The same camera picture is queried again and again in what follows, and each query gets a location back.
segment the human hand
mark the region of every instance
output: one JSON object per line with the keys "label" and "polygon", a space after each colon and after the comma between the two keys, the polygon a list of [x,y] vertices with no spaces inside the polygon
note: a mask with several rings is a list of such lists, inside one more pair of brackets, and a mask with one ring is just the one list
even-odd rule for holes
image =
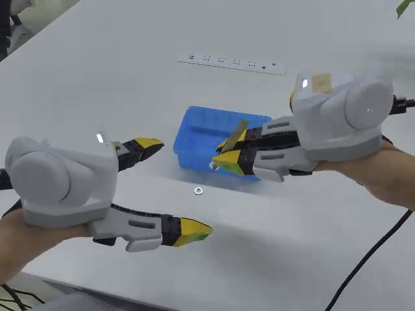
{"label": "human hand", "polygon": [[321,162],[316,170],[334,170],[360,183],[376,198],[415,210],[415,157],[387,141],[380,151],[353,161]]}
{"label": "human hand", "polygon": [[19,273],[27,263],[64,240],[88,237],[86,224],[46,229],[27,225],[22,209],[0,219],[0,284]]}

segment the white tabletop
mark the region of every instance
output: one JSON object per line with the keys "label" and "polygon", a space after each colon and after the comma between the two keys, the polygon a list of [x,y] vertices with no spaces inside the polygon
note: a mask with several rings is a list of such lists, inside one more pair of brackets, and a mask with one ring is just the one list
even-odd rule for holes
{"label": "white tabletop", "polygon": [[[198,2],[82,0],[0,66],[0,153],[19,135],[56,137],[103,123],[113,140],[165,148],[119,176],[115,202],[196,218],[201,243],[129,254],[90,239],[62,243],[24,272],[180,310],[323,310],[374,242],[405,212],[334,173],[283,184],[178,167],[172,145],[188,106],[279,117],[299,70],[379,64],[415,97],[415,6],[399,0]],[[279,60],[285,76],[177,63],[188,51]],[[415,154],[415,111],[384,132]],[[196,185],[204,193],[195,196]],[[16,195],[0,195],[0,211]],[[413,310],[415,222],[379,250],[335,310]]]}

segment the sticker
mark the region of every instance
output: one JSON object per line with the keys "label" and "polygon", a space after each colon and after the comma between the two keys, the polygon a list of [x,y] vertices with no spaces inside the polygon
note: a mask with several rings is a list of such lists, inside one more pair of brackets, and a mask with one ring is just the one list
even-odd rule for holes
{"label": "sticker", "polygon": [[330,93],[331,92],[331,74],[323,73],[311,77],[311,86],[313,93]]}

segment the blue bin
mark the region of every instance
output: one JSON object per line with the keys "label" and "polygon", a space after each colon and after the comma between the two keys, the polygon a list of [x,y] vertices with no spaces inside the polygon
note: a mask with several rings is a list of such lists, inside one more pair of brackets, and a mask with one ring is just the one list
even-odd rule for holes
{"label": "blue bin", "polygon": [[[235,176],[234,173],[223,168],[213,171],[209,164],[212,157],[218,154],[216,147],[229,138],[242,119],[249,121],[248,128],[256,128],[272,120],[272,118],[263,115],[189,107],[183,117],[173,146],[180,167]],[[245,176],[244,178],[257,179],[255,176]]]}

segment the white power strip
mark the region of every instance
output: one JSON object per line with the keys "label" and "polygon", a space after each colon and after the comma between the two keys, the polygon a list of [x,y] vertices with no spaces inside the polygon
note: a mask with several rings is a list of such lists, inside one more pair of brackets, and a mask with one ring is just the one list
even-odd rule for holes
{"label": "white power strip", "polygon": [[212,67],[284,75],[285,68],[280,62],[264,62],[257,60],[242,60],[235,57],[211,55],[207,53],[187,53],[177,60],[180,63],[193,63]]}

